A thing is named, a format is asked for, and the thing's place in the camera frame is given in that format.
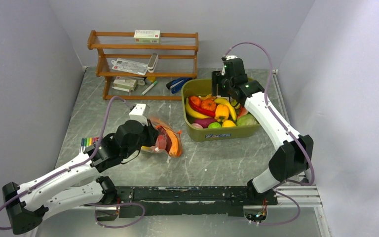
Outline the red chili pepper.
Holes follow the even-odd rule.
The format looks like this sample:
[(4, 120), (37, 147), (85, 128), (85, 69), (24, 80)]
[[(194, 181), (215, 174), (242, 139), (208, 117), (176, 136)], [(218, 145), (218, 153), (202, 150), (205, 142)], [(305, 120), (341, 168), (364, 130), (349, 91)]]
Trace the red chili pepper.
[(209, 110), (206, 110), (206, 109), (203, 109), (203, 108), (197, 106), (191, 99), (189, 99), (189, 105), (193, 110), (195, 110), (198, 113), (201, 113), (203, 115), (206, 115), (206, 116), (209, 116), (212, 118), (215, 116), (215, 112), (209, 111)]

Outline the white red box on shelf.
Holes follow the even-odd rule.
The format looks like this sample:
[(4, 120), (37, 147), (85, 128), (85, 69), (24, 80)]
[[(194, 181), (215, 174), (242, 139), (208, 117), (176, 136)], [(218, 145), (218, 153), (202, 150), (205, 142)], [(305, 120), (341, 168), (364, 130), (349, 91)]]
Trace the white red box on shelf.
[(135, 43), (160, 44), (160, 30), (135, 30)]

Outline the green cabbage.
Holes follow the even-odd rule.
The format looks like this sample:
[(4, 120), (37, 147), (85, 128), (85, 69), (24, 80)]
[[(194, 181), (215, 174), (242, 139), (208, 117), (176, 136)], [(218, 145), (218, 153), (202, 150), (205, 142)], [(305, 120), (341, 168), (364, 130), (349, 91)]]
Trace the green cabbage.
[(243, 116), (240, 116), (237, 121), (237, 126), (247, 126), (247, 125), (256, 125), (258, 124), (258, 121), (255, 119), (255, 117), (252, 114), (246, 114)]

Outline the papaya slice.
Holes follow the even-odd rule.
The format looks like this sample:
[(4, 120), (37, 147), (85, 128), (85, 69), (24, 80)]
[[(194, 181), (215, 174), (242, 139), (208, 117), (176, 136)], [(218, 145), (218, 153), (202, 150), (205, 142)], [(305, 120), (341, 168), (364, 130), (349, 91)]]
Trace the papaya slice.
[(182, 154), (181, 131), (174, 131), (165, 124), (156, 124), (158, 137), (154, 146), (155, 153), (167, 153), (170, 157), (176, 158)]

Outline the clear zip top bag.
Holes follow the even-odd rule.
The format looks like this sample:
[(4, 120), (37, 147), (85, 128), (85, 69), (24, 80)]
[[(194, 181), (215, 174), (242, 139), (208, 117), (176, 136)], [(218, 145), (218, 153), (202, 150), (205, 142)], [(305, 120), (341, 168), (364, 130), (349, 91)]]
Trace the clear zip top bag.
[(160, 118), (150, 117), (153, 127), (159, 132), (153, 146), (142, 146), (141, 150), (149, 153), (166, 153), (171, 158), (179, 157), (183, 152), (181, 130), (174, 130)]

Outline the packaged item on shelf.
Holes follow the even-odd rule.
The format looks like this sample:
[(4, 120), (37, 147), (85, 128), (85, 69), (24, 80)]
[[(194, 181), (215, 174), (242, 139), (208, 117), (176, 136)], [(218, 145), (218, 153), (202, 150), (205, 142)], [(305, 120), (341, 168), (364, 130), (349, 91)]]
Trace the packaged item on shelf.
[(113, 65), (112, 69), (115, 71), (121, 71), (141, 76), (144, 76), (148, 71), (147, 64), (122, 58), (111, 60), (111, 64)]

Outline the small orange tangerine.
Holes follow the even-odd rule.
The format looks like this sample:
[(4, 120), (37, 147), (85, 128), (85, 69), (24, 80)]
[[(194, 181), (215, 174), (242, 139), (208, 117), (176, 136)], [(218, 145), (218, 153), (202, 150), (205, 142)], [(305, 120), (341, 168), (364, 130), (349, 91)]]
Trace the small orange tangerine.
[(192, 101), (192, 103), (195, 104), (196, 106), (200, 106), (200, 104), (201, 104), (201, 99), (200, 99), (199, 97), (197, 97), (197, 96), (191, 96), (189, 99), (190, 99), (190, 100)]

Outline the white case on shelf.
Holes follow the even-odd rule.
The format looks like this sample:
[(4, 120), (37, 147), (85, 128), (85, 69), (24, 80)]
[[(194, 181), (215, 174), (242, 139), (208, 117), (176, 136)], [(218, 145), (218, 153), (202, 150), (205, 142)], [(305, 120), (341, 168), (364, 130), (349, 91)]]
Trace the white case on shelf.
[(151, 55), (150, 60), (149, 60), (149, 62), (147, 64), (147, 69), (148, 69), (149, 73), (153, 73), (155, 71), (158, 59), (159, 59), (159, 57), (158, 57), (157, 53), (153, 53)]

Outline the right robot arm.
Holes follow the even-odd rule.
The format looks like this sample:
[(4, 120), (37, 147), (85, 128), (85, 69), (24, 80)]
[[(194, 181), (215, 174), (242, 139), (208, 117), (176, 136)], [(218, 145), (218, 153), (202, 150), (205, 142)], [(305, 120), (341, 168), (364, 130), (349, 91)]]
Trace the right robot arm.
[(212, 94), (231, 97), (243, 106), (263, 127), (275, 153), (268, 168), (248, 182), (247, 200), (259, 204), (265, 193), (287, 179), (311, 170), (314, 141), (292, 128), (268, 99), (256, 80), (248, 79), (243, 60), (234, 55), (222, 57), (221, 71), (212, 72)]

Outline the orange mini pumpkin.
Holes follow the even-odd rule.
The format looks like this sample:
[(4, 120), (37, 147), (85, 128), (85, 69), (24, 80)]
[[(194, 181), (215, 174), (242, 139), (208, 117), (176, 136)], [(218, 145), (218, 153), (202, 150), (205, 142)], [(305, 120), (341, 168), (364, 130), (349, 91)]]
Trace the orange mini pumpkin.
[(212, 99), (203, 100), (200, 107), (204, 110), (215, 112), (217, 104)]

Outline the blue stapler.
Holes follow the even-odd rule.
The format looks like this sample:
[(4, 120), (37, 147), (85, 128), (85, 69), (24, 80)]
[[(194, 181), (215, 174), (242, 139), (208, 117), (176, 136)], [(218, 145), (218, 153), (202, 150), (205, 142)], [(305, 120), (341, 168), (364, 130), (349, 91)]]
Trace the blue stapler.
[(186, 82), (188, 82), (188, 81), (190, 81), (192, 79), (193, 78), (177, 78), (177, 79), (174, 79), (174, 80), (172, 80), (172, 81), (170, 81), (170, 82), (168, 82), (166, 84), (166, 88), (168, 90), (170, 90), (170, 92), (172, 94), (176, 94), (176, 93), (178, 93), (181, 90), (181, 88), (183, 87), (183, 85)]

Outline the olive green plastic bin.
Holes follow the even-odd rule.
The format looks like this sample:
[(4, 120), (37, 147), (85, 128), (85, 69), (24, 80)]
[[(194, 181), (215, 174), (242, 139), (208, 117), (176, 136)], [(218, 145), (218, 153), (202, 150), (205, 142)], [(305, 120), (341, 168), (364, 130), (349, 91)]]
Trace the olive green plastic bin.
[[(211, 79), (192, 79), (186, 82), (181, 89), (182, 103), (185, 103), (185, 99), (189, 96), (205, 96), (211, 92)], [(254, 124), (229, 128), (199, 129), (192, 126), (195, 118), (186, 112), (184, 112), (184, 121), (189, 137), (196, 142), (250, 137), (261, 128), (260, 124)]]

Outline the white marker pen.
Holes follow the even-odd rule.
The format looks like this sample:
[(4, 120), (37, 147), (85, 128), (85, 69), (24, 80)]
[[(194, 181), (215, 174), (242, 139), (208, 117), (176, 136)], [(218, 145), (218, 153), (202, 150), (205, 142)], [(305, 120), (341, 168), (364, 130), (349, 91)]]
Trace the white marker pen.
[(146, 95), (154, 86), (157, 85), (157, 81), (155, 80), (152, 84), (150, 84), (142, 93), (141, 95)]

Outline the purple sweet potato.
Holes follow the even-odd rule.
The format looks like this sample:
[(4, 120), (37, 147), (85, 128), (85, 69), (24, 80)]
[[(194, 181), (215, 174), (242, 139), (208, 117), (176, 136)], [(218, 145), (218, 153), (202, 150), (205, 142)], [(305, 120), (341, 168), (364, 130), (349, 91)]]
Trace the purple sweet potato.
[(202, 126), (202, 128), (207, 128), (210, 124), (216, 122), (214, 118), (197, 118), (194, 120), (194, 123), (197, 123)]

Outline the watermelon slice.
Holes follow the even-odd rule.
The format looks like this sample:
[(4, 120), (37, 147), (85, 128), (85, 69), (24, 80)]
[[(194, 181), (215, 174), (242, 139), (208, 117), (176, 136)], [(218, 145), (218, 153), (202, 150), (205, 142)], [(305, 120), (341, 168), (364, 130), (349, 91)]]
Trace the watermelon slice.
[(237, 120), (239, 120), (242, 116), (244, 116), (246, 114), (248, 114), (247, 109), (241, 106), (239, 109), (239, 113), (237, 115)]

